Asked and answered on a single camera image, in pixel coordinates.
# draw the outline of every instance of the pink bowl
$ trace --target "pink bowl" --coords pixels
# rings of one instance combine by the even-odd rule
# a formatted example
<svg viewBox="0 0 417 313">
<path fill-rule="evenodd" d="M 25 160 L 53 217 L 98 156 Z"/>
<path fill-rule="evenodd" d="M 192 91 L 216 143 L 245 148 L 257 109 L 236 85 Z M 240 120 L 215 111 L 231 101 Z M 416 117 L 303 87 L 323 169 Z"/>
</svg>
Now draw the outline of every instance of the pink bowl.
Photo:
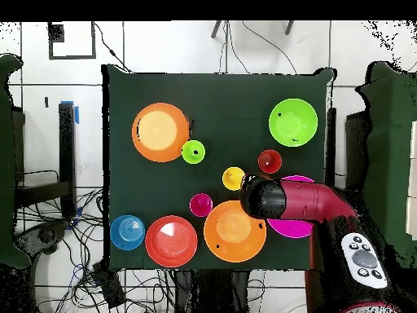
<svg viewBox="0 0 417 313">
<path fill-rule="evenodd" d="M 210 196 L 205 193 L 198 193 L 190 200 L 190 210 L 198 217 L 205 217 L 213 209 L 213 201 Z"/>
<path fill-rule="evenodd" d="M 314 180 L 302 175 L 292 175 L 282 178 L 282 180 L 302 181 L 306 183 L 313 183 Z M 282 236 L 293 239 L 300 239 L 309 236 L 313 229 L 313 224 L 307 221 L 291 221 L 282 219 L 268 218 L 268 223 Z"/>
</svg>

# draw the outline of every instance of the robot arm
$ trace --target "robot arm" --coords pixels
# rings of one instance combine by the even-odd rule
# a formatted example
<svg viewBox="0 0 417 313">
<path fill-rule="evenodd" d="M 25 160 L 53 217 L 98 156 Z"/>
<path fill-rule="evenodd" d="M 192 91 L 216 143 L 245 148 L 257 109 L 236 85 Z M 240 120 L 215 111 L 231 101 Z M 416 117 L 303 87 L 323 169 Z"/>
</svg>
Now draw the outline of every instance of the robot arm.
<svg viewBox="0 0 417 313">
<path fill-rule="evenodd" d="M 310 269 L 305 272 L 309 313 L 397 313 L 399 306 L 380 249 L 363 231 L 354 208 L 320 183 L 247 174 L 240 189 L 254 218 L 313 221 Z"/>
<path fill-rule="evenodd" d="M 323 223 L 336 217 L 357 217 L 355 210 L 331 188 L 320 183 L 271 180 L 245 175 L 240 202 L 254 218 L 303 219 Z"/>
</svg>

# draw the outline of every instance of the small yellow cup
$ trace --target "small yellow cup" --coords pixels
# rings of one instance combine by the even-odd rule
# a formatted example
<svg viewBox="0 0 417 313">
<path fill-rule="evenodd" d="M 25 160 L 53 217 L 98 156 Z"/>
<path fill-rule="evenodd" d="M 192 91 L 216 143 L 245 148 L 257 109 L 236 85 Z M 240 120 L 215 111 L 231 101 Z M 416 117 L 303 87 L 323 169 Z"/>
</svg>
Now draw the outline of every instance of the small yellow cup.
<svg viewBox="0 0 417 313">
<path fill-rule="evenodd" d="M 244 178 L 244 172 L 239 167 L 229 167 L 223 173 L 223 185 L 231 191 L 238 191 Z"/>
</svg>

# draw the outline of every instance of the green bowl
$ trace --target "green bowl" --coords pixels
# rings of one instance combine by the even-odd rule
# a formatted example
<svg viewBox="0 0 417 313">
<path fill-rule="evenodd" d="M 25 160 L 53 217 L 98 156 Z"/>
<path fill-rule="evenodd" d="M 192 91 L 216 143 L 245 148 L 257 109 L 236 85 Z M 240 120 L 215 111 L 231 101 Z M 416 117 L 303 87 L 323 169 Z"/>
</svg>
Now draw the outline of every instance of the green bowl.
<svg viewBox="0 0 417 313">
<path fill-rule="evenodd" d="M 270 133 L 286 147 L 300 147 L 314 137 L 317 114 L 302 99 L 285 99 L 270 114 Z"/>
</svg>

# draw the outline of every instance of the chair leg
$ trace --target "chair leg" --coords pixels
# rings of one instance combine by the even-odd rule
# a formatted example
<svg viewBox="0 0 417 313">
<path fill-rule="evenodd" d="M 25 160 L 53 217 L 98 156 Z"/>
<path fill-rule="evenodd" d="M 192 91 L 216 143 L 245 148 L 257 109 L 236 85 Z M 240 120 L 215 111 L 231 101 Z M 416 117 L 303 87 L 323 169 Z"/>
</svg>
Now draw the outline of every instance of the chair leg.
<svg viewBox="0 0 417 313">
<path fill-rule="evenodd" d="M 294 20 L 290 20 L 288 22 L 287 29 L 285 30 L 286 35 L 288 35 L 290 33 L 293 24 L 294 24 Z"/>
<path fill-rule="evenodd" d="M 212 38 L 216 37 L 217 31 L 221 22 L 222 22 L 221 20 L 216 20 L 216 24 L 214 25 L 213 32 L 212 32 Z"/>
</svg>

